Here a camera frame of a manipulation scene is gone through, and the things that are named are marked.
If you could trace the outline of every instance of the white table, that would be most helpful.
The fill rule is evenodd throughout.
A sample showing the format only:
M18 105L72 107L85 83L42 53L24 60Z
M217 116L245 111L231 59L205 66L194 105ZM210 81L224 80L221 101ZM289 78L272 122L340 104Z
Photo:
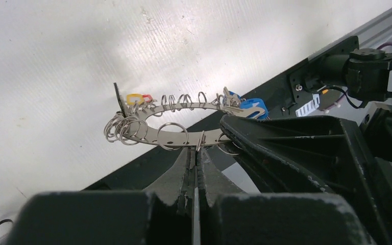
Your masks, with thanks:
M152 147L108 143L123 93L244 94L392 0L0 1L0 220L80 190ZM186 127L209 111L170 113ZM9 226L0 228L0 236Z

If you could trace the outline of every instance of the yellow key tag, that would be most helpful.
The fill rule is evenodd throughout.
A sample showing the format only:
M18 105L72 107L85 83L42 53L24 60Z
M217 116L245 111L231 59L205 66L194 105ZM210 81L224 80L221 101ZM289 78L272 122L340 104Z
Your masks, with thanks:
M136 103L136 101L138 104L142 104L145 101L145 99L142 97L142 94L140 94L140 93L127 94L127 104L128 105L134 105Z

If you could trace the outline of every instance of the barcode label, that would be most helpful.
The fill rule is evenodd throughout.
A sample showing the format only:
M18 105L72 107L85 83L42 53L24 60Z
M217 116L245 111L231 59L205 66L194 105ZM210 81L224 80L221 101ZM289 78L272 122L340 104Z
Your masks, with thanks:
M313 99L295 111L297 117L307 116L319 108L320 98L319 94L314 94Z

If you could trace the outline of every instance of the blue plastic tag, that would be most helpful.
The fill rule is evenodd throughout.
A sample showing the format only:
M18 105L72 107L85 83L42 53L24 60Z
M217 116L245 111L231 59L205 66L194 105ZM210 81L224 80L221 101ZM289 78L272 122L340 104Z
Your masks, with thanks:
M268 109L266 108L265 103L262 99L258 99L258 98L248 99L246 101L241 102L241 105L239 107L241 109L248 109L252 107L262 108L265 110L265 113L259 116L258 119L266 119L268 117Z

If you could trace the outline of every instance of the black cylinder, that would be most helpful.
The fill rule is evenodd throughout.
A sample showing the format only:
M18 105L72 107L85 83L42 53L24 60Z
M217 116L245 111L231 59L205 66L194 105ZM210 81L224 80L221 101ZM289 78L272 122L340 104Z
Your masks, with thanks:
M319 66L321 82L327 85L346 86L346 68L349 55L331 55L324 58Z

